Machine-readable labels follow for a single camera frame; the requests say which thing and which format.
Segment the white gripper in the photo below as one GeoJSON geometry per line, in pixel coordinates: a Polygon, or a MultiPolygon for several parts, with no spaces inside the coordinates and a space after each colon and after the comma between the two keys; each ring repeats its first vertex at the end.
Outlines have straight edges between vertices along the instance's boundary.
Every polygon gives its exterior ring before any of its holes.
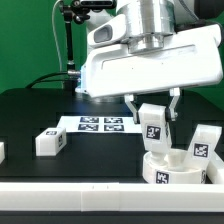
{"type": "Polygon", "coordinates": [[[216,84],[223,70],[217,23],[176,32],[167,25],[120,14],[87,35],[90,52],[81,69],[81,87],[93,98],[124,96],[139,124],[133,94],[169,91],[168,116],[175,121],[180,88],[216,84]]]}

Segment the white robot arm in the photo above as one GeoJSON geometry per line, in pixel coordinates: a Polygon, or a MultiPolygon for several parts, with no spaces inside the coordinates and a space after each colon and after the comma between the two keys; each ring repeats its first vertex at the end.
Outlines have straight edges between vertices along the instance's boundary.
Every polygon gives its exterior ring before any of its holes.
{"type": "Polygon", "coordinates": [[[118,0],[116,15],[91,30],[82,69],[87,94],[134,97],[216,84],[223,70],[222,27],[199,19],[183,0],[118,0]]]}

